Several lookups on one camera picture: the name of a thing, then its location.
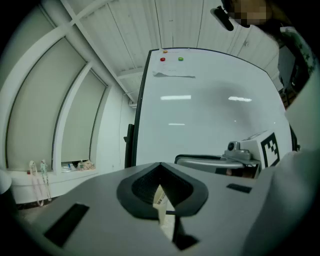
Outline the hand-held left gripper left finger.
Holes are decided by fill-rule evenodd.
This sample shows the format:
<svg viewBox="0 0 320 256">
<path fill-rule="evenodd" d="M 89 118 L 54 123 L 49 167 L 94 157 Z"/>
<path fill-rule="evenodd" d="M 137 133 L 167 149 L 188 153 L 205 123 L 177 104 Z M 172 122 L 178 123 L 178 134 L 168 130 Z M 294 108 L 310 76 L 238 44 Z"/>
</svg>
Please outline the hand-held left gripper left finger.
<svg viewBox="0 0 320 256">
<path fill-rule="evenodd" d="M 178 185 L 185 169 L 147 163 L 90 178 L 23 225 L 35 256 L 174 256 L 153 197 L 163 179 Z"/>
</svg>

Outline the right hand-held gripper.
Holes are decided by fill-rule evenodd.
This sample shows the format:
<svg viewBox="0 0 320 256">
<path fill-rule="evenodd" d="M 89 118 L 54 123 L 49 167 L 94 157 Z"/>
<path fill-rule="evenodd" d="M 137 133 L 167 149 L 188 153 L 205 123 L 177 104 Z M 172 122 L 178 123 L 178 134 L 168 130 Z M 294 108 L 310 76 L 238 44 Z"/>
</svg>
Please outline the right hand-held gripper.
<svg viewBox="0 0 320 256">
<path fill-rule="evenodd" d="M 279 161 L 276 135 L 273 130 L 266 130 L 230 142 L 223 156 L 180 154 L 174 163 L 207 173 L 257 178 L 263 169 L 273 167 Z"/>
</svg>

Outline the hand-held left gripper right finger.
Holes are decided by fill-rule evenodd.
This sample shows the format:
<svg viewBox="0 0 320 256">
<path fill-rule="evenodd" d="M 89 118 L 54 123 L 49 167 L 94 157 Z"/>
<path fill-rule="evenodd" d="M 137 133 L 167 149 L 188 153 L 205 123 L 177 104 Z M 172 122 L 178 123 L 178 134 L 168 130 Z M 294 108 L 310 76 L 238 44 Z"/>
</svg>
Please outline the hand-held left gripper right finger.
<svg viewBox="0 0 320 256">
<path fill-rule="evenodd" d="M 177 214 L 187 240 L 184 250 L 173 243 L 162 245 L 160 256 L 243 256 L 244 242 L 256 214 L 249 209 L 249 192 L 257 180 L 196 170 L 173 163 L 160 163 L 163 171 L 176 172 L 183 180 L 192 178 L 204 185 L 206 201 L 193 184 L 192 194 L 181 205 L 200 209 L 190 216 Z"/>
</svg>

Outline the cream power strip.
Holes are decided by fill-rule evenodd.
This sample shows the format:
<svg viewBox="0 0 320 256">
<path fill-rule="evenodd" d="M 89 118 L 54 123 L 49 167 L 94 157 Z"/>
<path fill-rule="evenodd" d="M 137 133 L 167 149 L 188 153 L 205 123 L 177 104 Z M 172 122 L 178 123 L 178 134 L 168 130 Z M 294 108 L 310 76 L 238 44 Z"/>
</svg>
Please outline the cream power strip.
<svg viewBox="0 0 320 256">
<path fill-rule="evenodd" d="M 175 228 L 175 216 L 172 214 L 174 207 L 160 185 L 154 194 L 153 207 L 158 211 L 160 229 L 172 241 Z"/>
</svg>

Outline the person's right forearm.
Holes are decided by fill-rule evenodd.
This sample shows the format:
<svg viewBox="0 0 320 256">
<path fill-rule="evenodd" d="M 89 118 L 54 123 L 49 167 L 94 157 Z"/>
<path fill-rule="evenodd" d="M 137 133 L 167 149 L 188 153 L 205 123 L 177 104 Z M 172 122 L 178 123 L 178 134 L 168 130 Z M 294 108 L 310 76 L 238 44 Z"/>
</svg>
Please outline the person's right forearm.
<svg viewBox="0 0 320 256">
<path fill-rule="evenodd" d="M 286 155 L 245 240 L 243 256 L 320 254 L 320 149 Z"/>
</svg>

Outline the whiteboard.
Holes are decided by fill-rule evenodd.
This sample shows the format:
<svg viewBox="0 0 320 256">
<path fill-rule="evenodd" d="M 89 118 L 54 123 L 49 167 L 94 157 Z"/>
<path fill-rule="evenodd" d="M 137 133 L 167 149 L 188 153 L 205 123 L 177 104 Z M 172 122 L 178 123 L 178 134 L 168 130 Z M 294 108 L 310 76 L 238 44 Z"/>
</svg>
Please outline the whiteboard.
<svg viewBox="0 0 320 256">
<path fill-rule="evenodd" d="M 195 78 L 153 76 L 150 50 L 140 86 L 132 164 L 174 162 L 178 155 L 221 155 L 231 141 L 272 130 L 279 155 L 292 151 L 285 107 L 268 73 L 241 58 L 191 49 Z"/>
</svg>

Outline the beige crumpled bundle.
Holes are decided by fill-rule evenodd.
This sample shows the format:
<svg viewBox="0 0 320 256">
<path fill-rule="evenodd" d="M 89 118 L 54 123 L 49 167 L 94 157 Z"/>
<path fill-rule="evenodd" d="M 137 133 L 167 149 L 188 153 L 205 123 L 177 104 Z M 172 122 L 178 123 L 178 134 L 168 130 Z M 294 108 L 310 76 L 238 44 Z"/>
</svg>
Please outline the beige crumpled bundle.
<svg viewBox="0 0 320 256">
<path fill-rule="evenodd" d="M 87 170 L 94 170 L 94 169 L 95 169 L 95 164 L 90 160 L 86 160 L 86 161 L 81 160 L 77 164 L 78 171 L 87 171 Z"/>
</svg>

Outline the clear plastic packet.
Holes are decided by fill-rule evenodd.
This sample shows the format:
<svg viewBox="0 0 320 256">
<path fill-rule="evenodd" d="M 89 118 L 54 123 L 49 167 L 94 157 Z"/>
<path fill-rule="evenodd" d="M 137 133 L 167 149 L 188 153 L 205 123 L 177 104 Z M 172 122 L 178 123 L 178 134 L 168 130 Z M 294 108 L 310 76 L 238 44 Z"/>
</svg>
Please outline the clear plastic packet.
<svg viewBox="0 0 320 256">
<path fill-rule="evenodd" d="M 62 162 L 61 163 L 61 172 L 62 173 L 68 173 L 68 172 L 74 172 L 77 168 L 73 165 L 72 162 Z"/>
</svg>

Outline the narrow window blind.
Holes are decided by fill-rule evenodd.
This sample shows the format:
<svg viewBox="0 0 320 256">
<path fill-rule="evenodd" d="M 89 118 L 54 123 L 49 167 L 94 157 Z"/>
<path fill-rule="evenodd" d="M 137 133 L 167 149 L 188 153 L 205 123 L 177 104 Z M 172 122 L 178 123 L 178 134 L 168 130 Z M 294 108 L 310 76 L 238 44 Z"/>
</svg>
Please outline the narrow window blind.
<svg viewBox="0 0 320 256">
<path fill-rule="evenodd" d="M 106 86 L 89 71 L 71 104 L 62 139 L 61 162 L 90 158 L 90 145 L 98 107 Z"/>
</svg>

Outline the white paper sheet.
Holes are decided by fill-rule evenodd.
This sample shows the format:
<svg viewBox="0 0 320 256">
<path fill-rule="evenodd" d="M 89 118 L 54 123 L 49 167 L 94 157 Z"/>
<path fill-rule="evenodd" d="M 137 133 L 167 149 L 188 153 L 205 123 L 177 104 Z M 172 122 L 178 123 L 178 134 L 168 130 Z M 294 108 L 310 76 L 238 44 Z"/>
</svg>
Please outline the white paper sheet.
<svg viewBox="0 0 320 256">
<path fill-rule="evenodd" d="M 174 48 L 160 49 L 155 52 L 155 62 L 152 66 L 153 76 L 167 77 L 186 77 L 195 78 L 196 75 L 192 68 L 191 49 L 189 48 Z"/>
</svg>

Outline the large window blind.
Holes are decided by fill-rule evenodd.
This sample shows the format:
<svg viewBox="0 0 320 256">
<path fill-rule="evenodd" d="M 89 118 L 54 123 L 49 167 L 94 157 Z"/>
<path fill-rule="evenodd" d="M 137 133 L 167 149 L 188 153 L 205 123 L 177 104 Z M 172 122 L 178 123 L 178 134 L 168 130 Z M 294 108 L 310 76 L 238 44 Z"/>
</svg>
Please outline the large window blind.
<svg viewBox="0 0 320 256">
<path fill-rule="evenodd" d="M 33 66 L 11 111 L 6 162 L 9 170 L 27 171 L 29 162 L 51 163 L 54 131 L 65 95 L 84 59 L 65 39 L 55 43 Z"/>
</svg>

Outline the person's star-print top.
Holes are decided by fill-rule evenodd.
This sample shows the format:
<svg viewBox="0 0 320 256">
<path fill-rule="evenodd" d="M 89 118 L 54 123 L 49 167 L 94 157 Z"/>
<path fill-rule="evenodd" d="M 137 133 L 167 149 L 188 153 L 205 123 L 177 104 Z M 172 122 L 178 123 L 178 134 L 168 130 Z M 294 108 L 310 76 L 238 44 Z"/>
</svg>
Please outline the person's star-print top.
<svg viewBox="0 0 320 256">
<path fill-rule="evenodd" d="M 307 80 L 285 113 L 302 149 L 320 150 L 320 60 L 292 26 L 280 32 L 297 50 L 296 57 L 306 65 Z"/>
</svg>

